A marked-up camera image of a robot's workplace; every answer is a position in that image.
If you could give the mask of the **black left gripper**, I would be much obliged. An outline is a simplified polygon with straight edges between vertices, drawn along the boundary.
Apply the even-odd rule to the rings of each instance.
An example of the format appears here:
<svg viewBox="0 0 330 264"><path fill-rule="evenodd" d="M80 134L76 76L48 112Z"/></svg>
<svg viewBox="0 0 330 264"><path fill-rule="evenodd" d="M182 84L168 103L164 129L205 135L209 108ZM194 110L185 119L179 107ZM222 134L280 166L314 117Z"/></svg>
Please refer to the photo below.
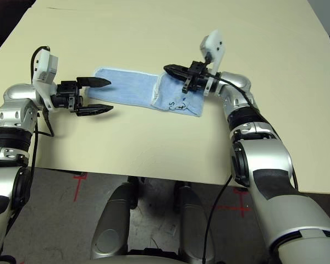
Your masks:
<svg viewBox="0 0 330 264"><path fill-rule="evenodd" d="M51 95L51 100L54 107L68 109L78 117L99 115L111 111L113 106L105 104L82 106L83 97L80 95L80 90L82 87L99 88L110 84L109 80L97 77L77 77L76 81L62 81L57 85L56 93Z"/></svg>

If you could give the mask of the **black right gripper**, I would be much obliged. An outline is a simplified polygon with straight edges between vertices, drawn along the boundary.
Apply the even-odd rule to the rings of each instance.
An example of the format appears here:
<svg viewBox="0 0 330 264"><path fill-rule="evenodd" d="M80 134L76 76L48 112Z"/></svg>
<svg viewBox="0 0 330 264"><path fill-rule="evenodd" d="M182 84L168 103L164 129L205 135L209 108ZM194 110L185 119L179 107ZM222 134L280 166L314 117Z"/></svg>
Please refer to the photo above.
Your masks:
<svg viewBox="0 0 330 264"><path fill-rule="evenodd" d="M190 67L168 64L163 69L171 77L184 82L182 93L205 89L208 72L206 63L193 61Z"/></svg>

